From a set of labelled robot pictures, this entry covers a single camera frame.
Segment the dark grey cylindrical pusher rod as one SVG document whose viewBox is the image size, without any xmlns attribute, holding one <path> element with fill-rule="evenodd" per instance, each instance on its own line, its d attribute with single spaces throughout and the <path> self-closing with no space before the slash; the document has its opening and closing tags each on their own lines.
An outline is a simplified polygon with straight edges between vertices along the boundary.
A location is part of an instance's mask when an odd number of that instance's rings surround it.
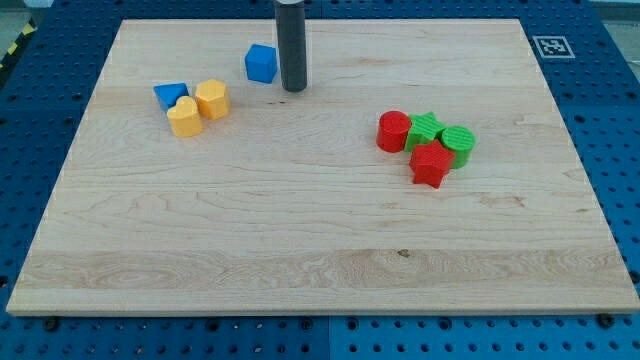
<svg viewBox="0 0 640 360">
<path fill-rule="evenodd" d="M 307 87 L 304 1 L 275 0 L 274 11 L 282 87 L 301 92 Z"/>
</svg>

